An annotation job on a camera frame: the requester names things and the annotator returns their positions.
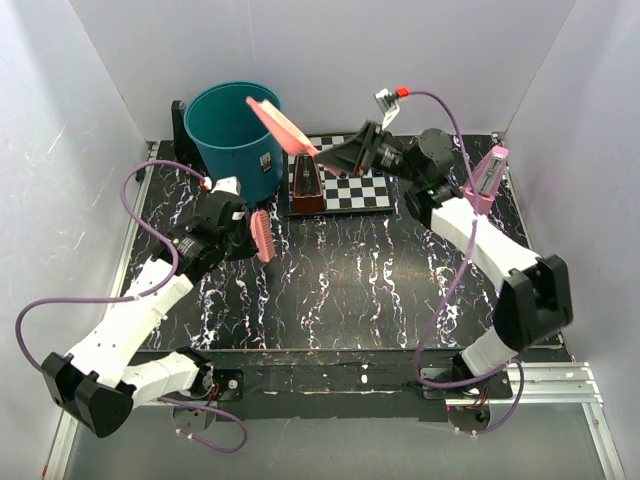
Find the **pink hand brush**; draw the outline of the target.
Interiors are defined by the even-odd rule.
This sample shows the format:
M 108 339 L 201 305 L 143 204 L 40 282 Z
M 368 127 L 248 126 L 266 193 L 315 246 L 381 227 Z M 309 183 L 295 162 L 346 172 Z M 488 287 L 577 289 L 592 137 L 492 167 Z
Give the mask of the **pink hand brush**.
M 265 210 L 256 210 L 250 219 L 250 230 L 258 249 L 256 256 L 262 263 L 269 263 L 275 257 L 272 225 Z

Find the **pink dustpan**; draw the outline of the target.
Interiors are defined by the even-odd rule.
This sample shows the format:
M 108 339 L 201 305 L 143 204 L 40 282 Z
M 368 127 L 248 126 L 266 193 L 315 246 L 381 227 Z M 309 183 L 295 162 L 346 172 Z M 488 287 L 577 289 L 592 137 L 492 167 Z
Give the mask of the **pink dustpan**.
M 319 154 L 319 150 L 312 144 L 311 140 L 269 100 L 257 101 L 251 96 L 248 96 L 246 103 L 287 154 L 309 154 L 313 160 L 318 162 L 316 156 Z

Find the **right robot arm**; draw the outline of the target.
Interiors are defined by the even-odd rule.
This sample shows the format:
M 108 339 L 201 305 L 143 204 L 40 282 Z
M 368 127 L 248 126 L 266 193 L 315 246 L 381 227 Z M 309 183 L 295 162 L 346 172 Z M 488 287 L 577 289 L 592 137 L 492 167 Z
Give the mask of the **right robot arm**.
M 449 178 L 455 156 L 446 132 L 427 129 L 402 145 L 368 121 L 355 135 L 314 158 L 350 175 L 378 170 L 410 181 L 404 194 L 410 215 L 464 252 L 498 290 L 491 327 L 453 357 L 446 375 L 423 380 L 427 388 L 455 389 L 464 397 L 475 397 L 520 353 L 572 322 L 566 262 L 522 247 L 475 213 Z

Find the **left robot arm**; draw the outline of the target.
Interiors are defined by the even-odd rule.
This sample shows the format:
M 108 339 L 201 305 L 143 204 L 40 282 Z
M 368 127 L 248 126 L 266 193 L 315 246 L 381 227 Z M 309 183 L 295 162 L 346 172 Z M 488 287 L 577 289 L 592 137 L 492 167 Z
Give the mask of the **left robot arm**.
M 234 193 L 207 195 L 194 217 L 144 263 L 103 320 L 66 354 L 52 352 L 42 362 L 54 403 L 104 438 L 149 401 L 172 393 L 193 400 L 210 396 L 214 366 L 190 347 L 137 366 L 130 361 L 170 310 L 221 262 L 257 257 L 267 263 L 273 256 L 265 211 L 250 212 Z

